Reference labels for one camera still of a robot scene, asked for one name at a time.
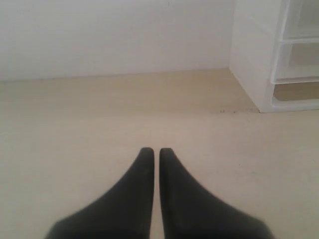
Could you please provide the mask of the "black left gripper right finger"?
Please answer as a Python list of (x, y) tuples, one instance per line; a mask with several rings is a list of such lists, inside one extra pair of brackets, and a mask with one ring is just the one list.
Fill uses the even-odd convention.
[(159, 192), (166, 239), (272, 239), (261, 220), (207, 191), (171, 148), (159, 152)]

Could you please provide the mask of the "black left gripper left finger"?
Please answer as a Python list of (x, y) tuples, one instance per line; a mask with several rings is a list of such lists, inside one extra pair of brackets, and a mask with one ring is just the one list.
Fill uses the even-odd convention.
[(155, 153), (142, 148), (122, 178), (99, 199), (56, 222), (48, 239), (148, 239), (154, 200)]

